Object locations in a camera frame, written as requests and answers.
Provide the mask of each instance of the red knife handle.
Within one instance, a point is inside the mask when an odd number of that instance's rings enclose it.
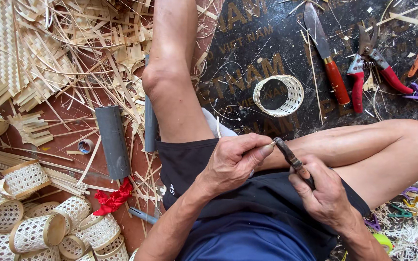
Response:
[[[364,72],[350,73],[354,78],[354,85],[352,87],[352,106],[354,111],[357,113],[362,113],[364,107],[362,106],[362,86],[364,85]]]
[[[404,84],[402,84],[399,81],[391,66],[388,66],[386,69],[381,70],[380,73],[383,75],[383,78],[385,78],[385,80],[396,90],[407,94],[411,94],[412,92],[414,92],[413,89],[404,86]]]
[[[331,57],[328,57],[327,59],[324,59],[325,62],[325,71],[328,75],[328,80],[332,84],[332,88],[335,91],[336,99],[338,100],[339,105],[345,105],[351,102],[349,99],[348,92],[345,87],[345,83],[343,82],[343,79],[341,78],[340,71],[338,70],[338,67],[336,66],[336,63],[331,59]]]

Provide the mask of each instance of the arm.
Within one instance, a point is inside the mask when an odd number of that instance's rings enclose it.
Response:
[[[367,229],[360,213],[349,202],[340,176],[315,156],[301,158],[314,178],[316,190],[291,169],[289,180],[303,200],[306,211],[317,221],[335,229],[356,261],[388,260],[390,257]]]
[[[221,138],[204,171],[152,227],[135,260],[174,260],[202,208],[219,194],[241,186],[251,170],[272,153],[271,142],[254,133]]]

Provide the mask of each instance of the green clothespin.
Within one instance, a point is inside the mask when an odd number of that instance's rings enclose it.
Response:
[[[398,208],[397,206],[395,206],[393,204],[391,204],[391,205],[392,205],[392,207],[394,207],[395,209],[400,211],[400,213],[399,214],[390,213],[390,214],[388,214],[389,217],[412,217],[413,216],[412,212],[409,212],[407,210]]]

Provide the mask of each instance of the fingernail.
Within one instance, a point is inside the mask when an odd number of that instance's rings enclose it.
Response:
[[[264,145],[259,149],[259,152],[264,158],[269,156],[272,151],[274,151],[274,145],[271,144]]]

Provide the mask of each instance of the man's hand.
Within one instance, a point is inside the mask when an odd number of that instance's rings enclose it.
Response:
[[[255,133],[221,138],[195,183],[210,197],[241,186],[254,167],[272,153],[274,145],[270,143],[272,139]]]
[[[301,160],[314,179],[315,190],[312,191],[298,174],[294,174],[293,168],[290,168],[292,174],[289,181],[302,198],[306,211],[317,221],[338,232],[352,228],[356,222],[355,214],[359,217],[360,214],[349,202],[340,176],[313,155]]]

